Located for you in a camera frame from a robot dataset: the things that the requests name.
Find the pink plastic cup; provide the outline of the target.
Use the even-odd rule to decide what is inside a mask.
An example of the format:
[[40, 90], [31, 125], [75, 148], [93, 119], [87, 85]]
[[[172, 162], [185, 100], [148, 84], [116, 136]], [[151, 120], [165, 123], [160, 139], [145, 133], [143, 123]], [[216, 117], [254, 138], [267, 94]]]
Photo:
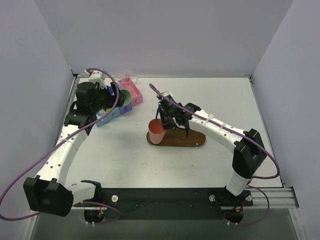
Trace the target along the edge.
[[162, 120], [160, 118], [152, 119], [148, 124], [149, 139], [152, 144], [159, 144], [165, 134], [166, 130], [163, 128]]

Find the clear textured plastic box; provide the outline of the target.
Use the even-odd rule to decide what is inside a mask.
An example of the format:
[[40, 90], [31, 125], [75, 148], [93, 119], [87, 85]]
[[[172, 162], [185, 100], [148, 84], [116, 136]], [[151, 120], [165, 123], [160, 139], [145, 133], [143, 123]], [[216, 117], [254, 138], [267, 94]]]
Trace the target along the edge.
[[139, 77], [136, 74], [131, 70], [124, 68], [118, 69], [113, 78], [119, 85], [129, 84], [135, 86], [139, 80]]

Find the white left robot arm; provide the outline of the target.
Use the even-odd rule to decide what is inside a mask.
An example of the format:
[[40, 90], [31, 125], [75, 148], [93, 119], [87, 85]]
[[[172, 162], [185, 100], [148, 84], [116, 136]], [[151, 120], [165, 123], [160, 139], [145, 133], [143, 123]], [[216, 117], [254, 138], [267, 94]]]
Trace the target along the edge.
[[77, 85], [75, 101], [70, 105], [55, 150], [35, 177], [23, 183], [31, 210], [65, 217], [72, 206], [87, 201], [96, 206], [103, 201], [101, 184], [81, 180], [66, 184], [71, 164], [81, 144], [98, 122], [97, 113], [121, 107], [125, 101], [114, 80], [107, 86], [101, 79], [88, 80]]

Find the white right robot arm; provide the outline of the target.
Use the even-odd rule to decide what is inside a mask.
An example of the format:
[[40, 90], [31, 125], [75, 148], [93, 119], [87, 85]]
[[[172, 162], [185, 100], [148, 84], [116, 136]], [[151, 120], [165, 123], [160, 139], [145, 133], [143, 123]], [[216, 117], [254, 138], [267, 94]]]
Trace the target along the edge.
[[166, 130], [185, 129], [187, 135], [191, 130], [196, 131], [226, 147], [233, 154], [233, 175], [225, 188], [232, 195], [239, 196], [267, 157], [260, 133], [253, 128], [245, 131], [230, 126], [193, 103], [177, 107], [173, 102], [165, 99], [158, 102], [157, 113], [162, 127]]

